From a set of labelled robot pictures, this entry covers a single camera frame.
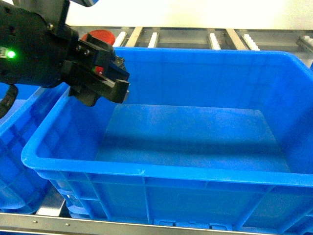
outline blue storage bin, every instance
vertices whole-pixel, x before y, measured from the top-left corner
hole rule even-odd
[[[0,84],[2,97],[8,87]],[[14,105],[0,119],[0,211],[33,213],[51,184],[23,165],[21,152],[67,85],[54,89],[17,87],[19,93]]]
[[[313,232],[313,73],[284,52],[119,48],[127,102],[65,93],[22,152],[71,215]]]

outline metal frame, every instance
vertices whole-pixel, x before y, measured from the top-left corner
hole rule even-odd
[[[0,231],[48,235],[261,235],[10,213],[0,213]]]

